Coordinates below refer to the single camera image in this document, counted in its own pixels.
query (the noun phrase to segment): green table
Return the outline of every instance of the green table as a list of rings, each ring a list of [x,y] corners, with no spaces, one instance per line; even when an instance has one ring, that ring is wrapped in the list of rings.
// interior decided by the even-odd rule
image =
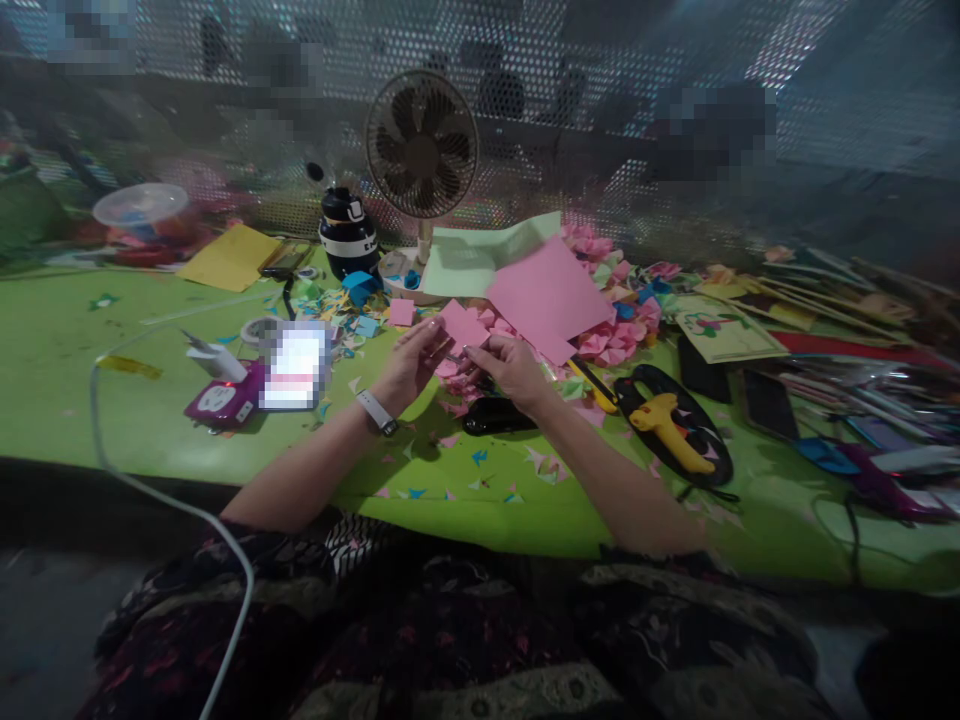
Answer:
[[[322,265],[321,258],[316,259]],[[330,286],[328,279],[320,284]],[[277,288],[255,284],[248,295]],[[119,298],[91,311],[90,301],[109,293]],[[95,466],[90,435],[88,376],[95,357],[148,329],[142,320],[187,311],[238,297],[179,278],[137,272],[75,272],[45,269],[0,280],[2,325],[8,340],[0,359],[4,386],[4,421],[0,454]],[[246,320],[264,312],[259,300],[211,310],[174,321],[212,339],[235,335]],[[124,351],[163,370],[156,381],[139,375],[104,371],[101,398],[108,452],[121,468],[142,475],[242,485],[260,468],[307,435],[312,413],[261,415],[244,432],[214,436],[192,427],[183,409],[207,382],[184,356],[174,330],[162,330]],[[364,356],[337,363],[328,397],[329,414],[351,401],[347,383],[371,382],[397,331],[386,328],[362,348]],[[673,349],[661,343],[643,351],[638,361],[652,362],[677,375]],[[628,373],[617,368],[617,375]],[[459,432],[437,404],[443,392],[433,381],[404,415],[416,430],[402,429],[381,445],[347,478],[338,495],[340,507],[409,528],[469,540],[513,552],[559,556],[595,556],[609,540],[575,479],[556,486],[538,479],[524,462],[525,446],[549,453],[535,432],[509,436],[460,436],[450,448],[437,448],[430,434]],[[732,429],[729,448],[736,471],[728,486],[741,496],[736,515],[721,512],[709,498],[694,492],[691,502],[702,517],[721,556],[744,573],[849,582],[851,531],[842,505],[846,487],[800,458],[791,448],[747,428],[736,407],[698,398],[718,426]],[[642,465],[651,453],[628,437],[626,421],[608,417],[604,437]],[[403,455],[414,441],[414,459]],[[479,466],[478,450],[488,459]],[[390,455],[395,462],[382,462]],[[660,468],[674,492],[684,484]],[[484,478],[490,488],[467,486]],[[522,504],[505,503],[516,483]],[[382,487],[391,499],[371,497]],[[419,500],[399,499],[397,490],[426,490]],[[449,490],[456,501],[445,499]],[[960,532],[955,526],[920,526],[911,530],[869,512],[860,514],[861,567],[872,587],[947,592],[960,585]]]

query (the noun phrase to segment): fan blade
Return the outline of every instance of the fan blade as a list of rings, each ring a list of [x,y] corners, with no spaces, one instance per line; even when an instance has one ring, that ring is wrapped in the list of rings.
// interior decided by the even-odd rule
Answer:
[[[414,174],[409,170],[404,170],[403,172],[385,174],[383,181],[387,184],[387,187],[390,188],[390,191],[399,197],[410,192],[410,188],[413,187],[417,178],[414,177]]]
[[[453,169],[442,160],[437,165],[437,179],[440,181],[440,188],[451,200],[460,192],[460,178]]]
[[[433,193],[433,180],[427,178],[420,183],[420,188],[413,200],[414,204],[421,210],[429,210],[433,207]]]
[[[393,139],[387,129],[381,125],[377,128],[377,154],[389,162],[403,162],[403,145]]]
[[[401,90],[390,104],[393,121],[404,140],[409,140],[417,133],[417,126],[413,122],[413,100],[416,95],[417,91],[413,88]]]
[[[456,155],[466,162],[470,159],[470,141],[463,133],[449,133],[437,140],[441,155]]]
[[[423,122],[420,123],[420,129],[429,135],[433,135],[440,127],[440,122],[454,110],[453,101],[439,90],[434,90],[430,93],[427,107],[423,111]]]

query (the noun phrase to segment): phone screen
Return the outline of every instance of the phone screen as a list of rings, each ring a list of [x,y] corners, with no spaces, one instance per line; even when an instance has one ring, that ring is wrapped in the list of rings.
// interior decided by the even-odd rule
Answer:
[[[261,349],[267,367],[261,410],[312,410],[330,379],[333,333],[316,320],[281,321]]]
[[[800,439],[790,395],[782,382],[753,370],[744,370],[743,395],[750,422],[786,440]]]

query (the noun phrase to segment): black water bottle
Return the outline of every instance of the black water bottle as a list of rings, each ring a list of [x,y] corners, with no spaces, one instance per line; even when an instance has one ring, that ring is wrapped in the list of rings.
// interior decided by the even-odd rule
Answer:
[[[327,251],[334,277],[343,280],[357,271],[379,277],[377,233],[360,198],[344,187],[329,188],[320,207],[320,242]]]

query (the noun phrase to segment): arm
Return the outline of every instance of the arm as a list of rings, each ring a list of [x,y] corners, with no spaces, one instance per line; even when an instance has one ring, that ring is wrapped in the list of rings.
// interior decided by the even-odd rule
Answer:
[[[655,480],[612,447],[546,382],[526,345],[494,337],[490,351],[467,348],[521,412],[537,423],[580,482],[590,502],[624,550],[648,555],[703,550],[693,517]]]
[[[420,323],[394,346],[370,393],[399,417],[423,391],[446,354],[434,320]],[[340,481],[380,431],[359,402],[337,413],[316,433],[270,463],[230,501],[221,517],[263,530],[303,530],[330,502]]]

